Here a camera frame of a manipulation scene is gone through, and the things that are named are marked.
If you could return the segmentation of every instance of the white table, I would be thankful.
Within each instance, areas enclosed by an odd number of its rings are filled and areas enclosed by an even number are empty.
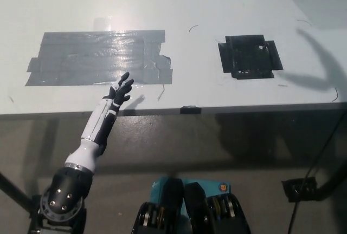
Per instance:
[[[122,107],[133,114],[179,114],[183,106],[201,107],[202,113],[339,108],[347,101],[346,0],[0,1],[3,117],[94,109],[108,86],[24,85],[45,32],[93,31],[100,17],[110,17],[116,31],[166,31],[160,53],[171,57],[173,82],[159,101],[162,85],[135,86]],[[224,74],[217,43],[225,36],[256,34],[275,41],[284,71],[262,80]]]

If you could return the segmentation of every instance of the orange sticker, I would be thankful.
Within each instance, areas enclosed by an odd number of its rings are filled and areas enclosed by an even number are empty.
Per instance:
[[[221,191],[221,192],[227,192],[228,191],[228,185],[227,184],[225,184],[225,183],[221,183],[221,184],[219,184],[219,190]]]

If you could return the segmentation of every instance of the robotic arm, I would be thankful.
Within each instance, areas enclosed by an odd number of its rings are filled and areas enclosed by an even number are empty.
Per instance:
[[[74,218],[83,209],[84,199],[92,185],[96,163],[107,145],[107,138],[117,118],[120,106],[130,99],[134,80],[125,73],[110,87],[93,111],[81,136],[81,145],[65,161],[41,198],[40,211],[51,225],[73,225]]]

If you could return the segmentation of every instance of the wire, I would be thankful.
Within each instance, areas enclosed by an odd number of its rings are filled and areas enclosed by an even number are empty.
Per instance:
[[[305,186],[305,183],[307,181],[307,178],[309,177],[311,171],[313,170],[313,168],[315,168],[318,164],[318,162],[320,161],[320,159],[322,158],[322,155],[324,154],[326,148],[328,147],[331,139],[333,138],[333,136],[335,135],[335,132],[337,130],[337,128],[340,126],[342,120],[344,119],[345,115],[347,113],[347,110],[341,115],[341,117],[339,118],[339,120],[337,121],[336,125],[334,126],[332,132],[330,133],[328,139],[326,140],[324,146],[321,148],[321,150],[319,151],[319,153],[316,155],[315,159],[313,160],[312,162],[312,165],[310,166],[309,170],[307,171],[306,175],[305,175],[305,178],[303,180],[303,183],[300,187],[300,190],[299,190],[299,193],[298,193],[298,200],[295,202],[295,205],[294,205],[294,209],[293,209],[293,212],[292,212],[292,217],[291,217],[291,221],[289,223],[289,227],[288,227],[288,234],[291,234],[292,233],[292,229],[293,229],[293,225],[294,225],[294,221],[295,221],[295,217],[297,215],[297,211],[298,211],[298,208],[299,208],[299,203],[300,203],[300,195],[301,195],[301,192]]]

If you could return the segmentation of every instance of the concrete floor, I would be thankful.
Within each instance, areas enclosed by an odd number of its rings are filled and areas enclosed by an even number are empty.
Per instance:
[[[252,233],[287,233],[293,209],[281,181],[303,177],[341,112],[119,118],[86,200],[85,233],[130,233],[160,176],[232,184]],[[79,145],[87,119],[0,121],[0,171],[27,194],[42,192]],[[316,177],[346,157],[344,122]],[[293,233],[347,233],[345,190],[300,205]],[[0,233],[27,233],[28,215],[0,193]]]

